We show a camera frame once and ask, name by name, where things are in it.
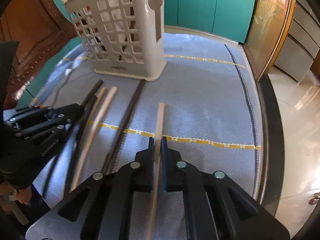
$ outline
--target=teal cabinet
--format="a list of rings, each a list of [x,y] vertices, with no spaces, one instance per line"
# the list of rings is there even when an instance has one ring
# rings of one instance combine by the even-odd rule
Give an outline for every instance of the teal cabinet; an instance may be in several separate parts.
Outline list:
[[[217,0],[179,0],[178,26],[212,31]]]
[[[212,33],[244,43],[255,0],[217,0]]]
[[[164,0],[164,24],[177,25],[178,0]]]

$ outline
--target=human hand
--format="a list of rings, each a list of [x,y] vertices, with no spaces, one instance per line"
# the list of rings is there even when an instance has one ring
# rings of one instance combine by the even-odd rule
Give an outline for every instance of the human hand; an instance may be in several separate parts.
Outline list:
[[[22,189],[22,190],[18,190],[17,200],[18,200],[21,204],[29,205],[29,204],[30,204],[31,197],[32,197],[31,186],[30,186],[30,187],[27,187],[27,188],[25,188],[25,189]]]

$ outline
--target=tile floor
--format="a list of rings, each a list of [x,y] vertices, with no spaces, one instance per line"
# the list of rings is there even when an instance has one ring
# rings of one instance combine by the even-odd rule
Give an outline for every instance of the tile floor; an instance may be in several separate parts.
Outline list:
[[[320,85],[311,71],[300,84],[277,68],[269,77],[284,130],[284,181],[276,218],[293,237],[315,206],[320,191]]]

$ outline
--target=black floor border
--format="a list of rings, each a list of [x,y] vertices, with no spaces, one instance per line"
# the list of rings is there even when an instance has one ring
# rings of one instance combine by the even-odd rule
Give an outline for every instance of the black floor border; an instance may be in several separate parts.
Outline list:
[[[254,184],[253,184],[253,190],[252,190],[252,196],[254,194],[254,192],[256,191],[256,187],[257,187],[257,176],[258,176],[258,166],[259,166],[259,153],[258,153],[258,150],[257,150],[257,146],[258,146],[258,140],[257,140],[257,127],[256,127],[256,124],[255,124],[255,119],[254,119],[254,113],[253,113],[253,108],[252,108],[252,104],[250,102],[250,98],[249,98],[249,93],[248,93],[248,88],[247,88],[247,85],[245,84],[245,81],[244,81],[244,78],[242,76],[242,73],[237,65],[237,61],[236,61],[236,58],[234,57],[233,53],[231,52],[231,50],[229,49],[229,47],[225,44],[224,45],[231,58],[232,58],[232,61],[233,63],[235,64],[235,68],[237,70],[237,73],[238,73],[238,76],[239,76],[239,79],[241,81],[241,85],[242,85],[242,88],[243,88],[243,91],[244,91],[244,97],[245,97],[245,101],[247,103],[247,107],[248,107],[248,111],[249,111],[249,114],[250,114],[250,119],[251,119],[251,125],[252,125],[252,135],[253,135],[253,142],[254,142],[254,146],[255,146],[255,149],[254,149]]]
[[[284,135],[278,102],[268,74],[256,82],[263,129],[263,160],[257,201],[276,215],[284,177]]]

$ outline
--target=metal rivet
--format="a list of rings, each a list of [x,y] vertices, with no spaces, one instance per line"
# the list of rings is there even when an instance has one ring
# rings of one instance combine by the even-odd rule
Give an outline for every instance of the metal rivet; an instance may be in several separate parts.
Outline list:
[[[223,179],[225,176],[225,174],[222,171],[216,171],[214,175],[217,179]]]
[[[177,167],[178,168],[185,168],[187,166],[187,163],[184,161],[179,161],[177,162]]]
[[[133,169],[137,169],[140,167],[140,163],[138,162],[132,162],[130,163],[130,167],[133,168]]]
[[[103,174],[101,172],[96,172],[92,175],[93,179],[99,180],[103,178]]]

